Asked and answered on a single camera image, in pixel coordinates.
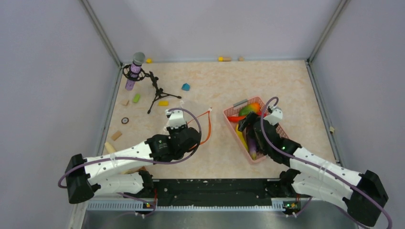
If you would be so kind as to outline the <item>pink plastic basket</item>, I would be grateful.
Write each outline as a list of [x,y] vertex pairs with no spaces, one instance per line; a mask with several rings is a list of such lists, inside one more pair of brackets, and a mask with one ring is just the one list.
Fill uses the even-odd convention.
[[[258,104],[260,108],[263,108],[265,102],[260,98],[260,96],[244,99],[242,101],[233,104],[231,107],[224,109],[223,116],[225,119],[225,123],[229,128],[231,135],[233,136],[233,139],[236,141],[236,144],[241,149],[245,158],[248,160],[250,164],[257,164],[262,162],[263,160],[266,160],[267,156],[259,148],[256,132],[253,126],[249,125],[246,129],[244,129],[241,133],[239,133],[237,127],[239,121],[231,122],[228,119],[231,116],[237,116],[241,110],[252,104]],[[250,150],[249,148],[251,146],[251,143],[255,143],[255,147],[253,148],[256,149],[255,158],[252,158],[253,151]]]

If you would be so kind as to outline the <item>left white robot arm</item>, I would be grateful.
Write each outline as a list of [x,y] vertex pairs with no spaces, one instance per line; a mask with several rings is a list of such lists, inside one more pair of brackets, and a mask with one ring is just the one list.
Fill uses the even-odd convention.
[[133,175],[124,172],[151,165],[177,164],[198,149],[201,133],[185,127],[169,135],[157,134],[130,148],[107,156],[83,157],[74,155],[62,180],[66,181],[68,202],[78,204],[110,193],[139,194],[148,197],[153,192],[152,176],[140,171]]

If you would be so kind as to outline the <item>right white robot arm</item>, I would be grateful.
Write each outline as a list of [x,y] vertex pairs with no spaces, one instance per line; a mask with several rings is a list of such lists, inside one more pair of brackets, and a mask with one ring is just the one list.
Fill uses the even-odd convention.
[[296,193],[329,202],[344,210],[353,220],[374,227],[388,201],[379,176],[367,170],[360,173],[316,156],[301,144],[282,137],[278,125],[268,117],[251,112],[238,122],[237,130],[252,136],[258,149],[273,161],[288,166],[280,174],[280,191],[287,197]]

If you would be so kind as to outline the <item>toy purple eggplant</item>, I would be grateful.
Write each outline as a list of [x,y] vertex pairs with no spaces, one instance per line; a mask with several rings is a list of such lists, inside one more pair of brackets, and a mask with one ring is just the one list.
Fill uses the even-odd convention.
[[252,127],[248,127],[246,130],[246,139],[247,139],[247,145],[248,145],[248,152],[252,160],[257,159],[257,143],[256,143],[256,136],[254,133],[254,130]]

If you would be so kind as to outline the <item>clear orange zip bag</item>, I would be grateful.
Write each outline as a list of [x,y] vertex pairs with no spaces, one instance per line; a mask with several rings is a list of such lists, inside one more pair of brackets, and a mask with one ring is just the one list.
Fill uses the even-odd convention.
[[202,134],[202,145],[209,141],[212,132],[211,106],[197,101],[181,100],[167,110],[182,110],[187,124],[178,129],[170,129],[167,121],[165,130],[163,131],[165,134],[170,134],[170,131],[178,131],[185,127],[193,127]]

